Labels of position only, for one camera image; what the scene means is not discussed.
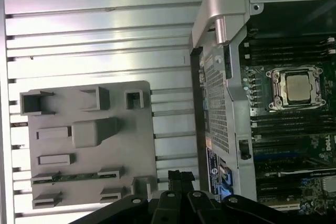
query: rectangular slot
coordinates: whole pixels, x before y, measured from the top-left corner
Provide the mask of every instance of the rectangular slot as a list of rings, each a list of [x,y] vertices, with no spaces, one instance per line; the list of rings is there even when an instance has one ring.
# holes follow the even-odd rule
[[[125,93],[126,109],[136,110],[144,107],[142,90],[129,90]]]
[[[32,182],[52,182],[56,177],[60,175],[60,172],[57,173],[42,173],[37,174],[32,177]]]
[[[102,197],[101,200],[116,200],[119,199],[118,196],[106,196],[106,197]]]
[[[116,178],[120,179],[122,167],[114,169],[102,169],[98,172],[99,178]]]
[[[35,199],[33,199],[33,208],[48,208],[55,207],[58,203],[61,202],[60,198],[61,193],[56,194],[41,194]]]
[[[39,129],[36,132],[36,139],[66,138],[71,136],[71,127],[56,127]]]
[[[37,157],[37,164],[43,166],[64,166],[71,164],[70,154]]]
[[[122,198],[124,188],[105,188],[101,193],[100,202],[114,202]]]
[[[44,115],[55,114],[47,111],[43,105],[43,99],[54,95],[54,93],[43,91],[31,91],[20,94],[21,115]]]

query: metal grille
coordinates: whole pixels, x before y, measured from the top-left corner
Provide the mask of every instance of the metal grille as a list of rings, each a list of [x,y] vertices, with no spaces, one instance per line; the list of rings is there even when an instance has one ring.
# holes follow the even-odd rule
[[[206,91],[209,100],[209,126],[212,144],[229,153],[224,100],[224,75],[214,69],[212,59],[205,66]]]

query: green circuit board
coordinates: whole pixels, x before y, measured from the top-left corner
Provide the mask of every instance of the green circuit board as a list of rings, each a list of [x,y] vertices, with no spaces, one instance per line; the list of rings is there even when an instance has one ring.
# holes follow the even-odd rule
[[[307,47],[302,39],[264,44],[249,41],[248,47],[245,42],[240,49],[240,70],[250,102],[258,201],[276,208],[285,206],[300,215],[324,215],[336,209],[336,186],[333,192],[325,185],[336,176],[336,55],[330,50],[334,40],[308,41]],[[305,61],[308,50],[310,58]],[[316,81],[310,81],[322,98],[315,98],[323,102],[317,106],[295,90],[295,101],[289,101],[294,97],[286,86],[293,84],[288,84],[289,80],[300,75],[299,84],[294,84],[304,92],[302,80],[308,80],[310,71],[302,71],[304,68],[320,71]],[[274,84],[274,73],[281,74],[279,83]],[[284,90],[287,97],[281,97]],[[275,110],[275,99],[281,105],[291,104]]]

